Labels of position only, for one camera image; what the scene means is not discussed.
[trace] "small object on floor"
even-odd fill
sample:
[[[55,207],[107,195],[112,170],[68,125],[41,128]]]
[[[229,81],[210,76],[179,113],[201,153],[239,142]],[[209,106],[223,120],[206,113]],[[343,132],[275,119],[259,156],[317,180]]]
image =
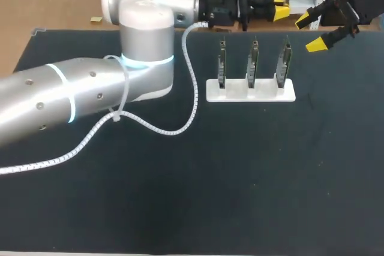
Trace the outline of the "small object on floor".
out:
[[[247,73],[243,79],[227,79],[225,75],[225,41],[220,41],[218,78],[206,82],[208,102],[293,102],[296,100],[291,79],[287,79],[292,48],[288,37],[278,59],[276,73],[270,79],[257,79],[259,43],[252,42],[248,56]]]
[[[100,23],[103,20],[100,16],[92,16],[91,17],[91,23]]]

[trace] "screw hole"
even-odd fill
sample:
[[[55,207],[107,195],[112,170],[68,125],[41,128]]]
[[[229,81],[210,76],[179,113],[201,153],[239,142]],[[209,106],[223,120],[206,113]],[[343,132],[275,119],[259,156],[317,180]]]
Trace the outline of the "screw hole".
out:
[[[43,109],[44,108],[44,103],[42,103],[42,102],[37,103],[36,104],[36,108],[39,109],[39,110]]]
[[[183,14],[178,14],[178,15],[176,16],[176,20],[177,20],[178,22],[183,22],[183,21],[185,20],[185,16],[184,16]]]

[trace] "dark mat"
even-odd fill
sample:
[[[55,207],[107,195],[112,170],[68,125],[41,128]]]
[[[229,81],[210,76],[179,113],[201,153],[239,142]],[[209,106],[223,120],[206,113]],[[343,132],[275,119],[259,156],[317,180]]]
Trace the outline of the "dark mat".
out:
[[[271,77],[286,33],[261,32],[258,77]],[[146,254],[362,255],[384,249],[384,34],[362,32],[309,54],[319,33],[288,33],[297,100],[214,104],[221,34],[188,48],[197,118],[176,137],[123,119],[65,164],[0,177],[0,250]],[[243,77],[254,34],[228,34],[228,77]],[[176,36],[166,97],[126,105],[164,129],[188,119],[191,82]],[[118,32],[47,31],[17,70],[120,54]],[[104,115],[0,148],[0,165],[68,152]]]

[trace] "cable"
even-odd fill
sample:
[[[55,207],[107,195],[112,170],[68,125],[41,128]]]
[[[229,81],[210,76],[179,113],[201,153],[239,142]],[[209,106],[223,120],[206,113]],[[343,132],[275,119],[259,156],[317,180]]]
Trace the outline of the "cable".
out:
[[[191,113],[191,116],[189,117],[187,123],[182,128],[180,128],[180,129],[178,129],[176,131],[167,131],[167,130],[159,129],[159,128],[151,125],[147,121],[144,121],[140,117],[138,117],[138,116],[136,116],[136,115],[134,115],[134,114],[132,114],[130,112],[121,111],[120,112],[121,116],[125,116],[125,117],[128,117],[128,118],[132,119],[132,120],[135,120],[138,123],[142,124],[143,126],[147,127],[148,129],[150,129],[152,131],[155,131],[157,133],[160,133],[162,135],[174,136],[174,135],[178,135],[180,133],[183,133],[185,130],[188,129],[188,127],[192,124],[192,121],[193,121],[193,119],[194,119],[194,117],[196,115],[197,105],[199,103],[199,89],[197,87],[196,76],[194,75],[194,71],[193,71],[193,68],[192,68],[192,65],[191,65],[191,61],[190,61],[190,58],[189,58],[188,52],[187,52],[187,36],[188,36],[188,34],[193,29],[195,29],[195,28],[202,28],[202,27],[208,27],[208,24],[205,23],[205,22],[198,22],[198,23],[195,23],[195,24],[191,25],[190,27],[188,27],[184,31],[184,33],[182,35],[182,38],[181,38],[181,48],[182,48],[182,51],[183,51],[183,54],[184,54],[185,62],[187,63],[187,67],[188,67],[188,70],[189,70],[190,75],[191,75],[192,84],[193,84],[193,95],[194,95],[193,96],[192,113]],[[18,173],[18,172],[24,172],[24,171],[37,170],[37,169],[41,169],[41,168],[51,167],[51,166],[58,165],[58,164],[61,164],[63,162],[66,162],[69,159],[72,159],[77,154],[79,154],[81,150],[83,150],[83,148],[89,143],[89,141],[93,138],[93,136],[96,134],[96,132],[101,128],[101,126],[103,126],[109,119],[114,118],[115,116],[116,116],[116,112],[110,112],[107,115],[103,116],[93,126],[93,128],[90,130],[90,132],[88,132],[88,134],[79,143],[79,145],[77,145],[69,153],[67,153],[67,154],[65,154],[63,156],[60,156],[60,157],[57,157],[57,158],[54,158],[54,159],[51,159],[51,160],[42,161],[42,162],[36,162],[36,163],[32,163],[32,164],[24,164],[24,165],[16,165],[16,166],[11,166],[11,167],[0,168],[0,175],[12,174],[12,173]]]

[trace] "white cable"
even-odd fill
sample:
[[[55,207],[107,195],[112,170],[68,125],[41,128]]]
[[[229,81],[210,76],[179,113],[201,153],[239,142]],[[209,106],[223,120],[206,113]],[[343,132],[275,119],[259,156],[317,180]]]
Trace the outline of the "white cable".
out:
[[[205,22],[199,22],[199,23],[195,23],[193,25],[191,25],[190,27],[188,27],[185,32],[183,33],[182,35],[182,38],[181,38],[181,48],[182,48],[182,51],[183,51],[183,54],[184,54],[184,58],[185,58],[185,61],[187,63],[187,66],[188,66],[188,70],[191,74],[191,79],[192,79],[192,84],[193,84],[193,108],[192,108],[192,113],[191,113],[191,116],[189,117],[187,123],[180,129],[176,130],[176,131],[167,131],[167,130],[163,130],[163,129],[159,129],[151,124],[149,124],[147,121],[144,121],[143,119],[141,119],[140,117],[130,113],[130,112],[126,112],[126,111],[121,111],[120,112],[120,115],[123,115],[125,117],[128,117],[132,120],[135,120],[137,121],[138,123],[144,125],[145,127],[147,127],[148,129],[152,130],[152,131],[155,131],[157,133],[160,133],[162,135],[169,135],[169,136],[173,136],[173,135],[178,135],[180,133],[183,133],[185,130],[187,130],[187,128],[191,125],[195,115],[196,115],[196,110],[197,110],[197,105],[198,105],[198,100],[199,100],[199,90],[198,90],[198,87],[197,87],[197,81],[196,81],[196,77],[194,75],[194,72],[193,72],[193,68],[192,68],[192,65],[191,65],[191,61],[190,61],[190,58],[188,56],[188,52],[187,52],[187,36],[188,34],[195,28],[199,28],[199,27],[208,27],[208,24],[205,23]],[[114,116],[116,115],[116,112],[110,112],[108,113],[107,115],[103,116],[94,126],[93,128],[90,130],[90,132],[88,132],[88,134],[84,137],[84,139],[80,142],[79,145],[77,145],[72,151],[70,151],[69,153],[63,155],[63,156],[60,156],[58,158],[55,158],[55,159],[51,159],[51,160],[46,160],[46,161],[42,161],[42,162],[36,162],[36,163],[32,163],[32,164],[24,164],[24,165],[16,165],[16,166],[11,166],[11,167],[4,167],[4,168],[0,168],[0,175],[4,175],[4,174],[12,174],[12,173],[18,173],[18,172],[23,172],[23,171],[29,171],[29,170],[36,170],[36,169],[41,169],[41,168],[46,168],[46,167],[50,167],[50,166],[54,166],[54,165],[58,165],[58,164],[61,164],[63,162],[66,162],[68,161],[69,159],[75,157],[77,154],[79,154],[79,152],[88,144],[88,142],[91,140],[91,138],[96,134],[96,132],[101,128],[101,126],[103,126],[109,119],[113,118]]]
[[[129,91],[129,74],[125,65],[122,63],[121,58],[117,57],[116,55],[107,55],[104,57],[104,59],[108,59],[108,58],[115,58],[117,61],[119,61],[120,66],[124,71],[124,91],[122,93],[122,98],[121,98],[119,108],[117,109],[117,111],[114,112],[114,115],[113,115],[113,121],[117,122],[117,121],[120,121],[120,114],[122,112],[122,109],[124,108],[124,104],[127,102],[128,91]]]

